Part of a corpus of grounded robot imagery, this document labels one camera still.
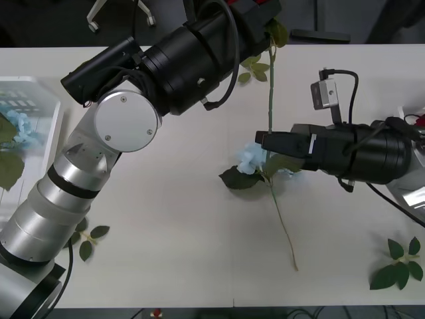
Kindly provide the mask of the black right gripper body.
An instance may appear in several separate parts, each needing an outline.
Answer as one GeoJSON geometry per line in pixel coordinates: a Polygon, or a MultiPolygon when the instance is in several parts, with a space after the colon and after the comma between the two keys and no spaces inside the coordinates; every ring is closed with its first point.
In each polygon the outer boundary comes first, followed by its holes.
{"type": "Polygon", "coordinates": [[[308,153],[302,166],[303,170],[326,173],[345,173],[350,166],[351,156],[344,151],[355,141],[355,134],[344,126],[318,126],[313,124],[295,124],[291,133],[307,136],[308,153]]]}

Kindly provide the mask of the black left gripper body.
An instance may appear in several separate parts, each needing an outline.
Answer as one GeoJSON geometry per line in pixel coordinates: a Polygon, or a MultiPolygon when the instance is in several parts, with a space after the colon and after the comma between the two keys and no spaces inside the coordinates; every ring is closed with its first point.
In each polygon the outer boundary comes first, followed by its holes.
{"type": "Polygon", "coordinates": [[[231,1],[231,10],[248,50],[266,50],[270,45],[266,27],[282,10],[280,1],[231,1]]]}

